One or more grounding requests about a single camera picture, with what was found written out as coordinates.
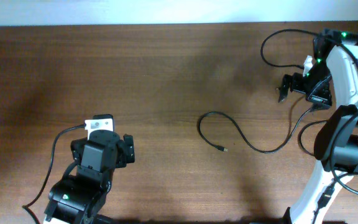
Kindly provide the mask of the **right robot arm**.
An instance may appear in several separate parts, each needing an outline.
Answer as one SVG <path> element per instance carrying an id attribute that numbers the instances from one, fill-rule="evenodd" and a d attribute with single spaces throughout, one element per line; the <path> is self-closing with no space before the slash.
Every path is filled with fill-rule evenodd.
<path id="1" fill-rule="evenodd" d="M 303 73 L 283 77 L 279 100 L 296 91 L 313 104 L 311 111 L 336 110 L 316 136 L 312 176 L 285 223 L 322 223 L 342 189 L 358 195 L 347 186 L 358 175 L 358 33 L 325 29 L 315 35 L 313 52 Z"/>

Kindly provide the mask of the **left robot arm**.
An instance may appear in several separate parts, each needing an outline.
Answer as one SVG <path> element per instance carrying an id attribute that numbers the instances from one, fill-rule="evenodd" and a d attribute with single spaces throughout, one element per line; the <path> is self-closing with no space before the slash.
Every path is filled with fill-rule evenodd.
<path id="1" fill-rule="evenodd" d="M 110 223 L 99 211 L 112 189 L 114 171 L 135 162 L 133 136 L 93 131 L 70 147 L 74 162 L 49 192 L 44 223 Z"/>

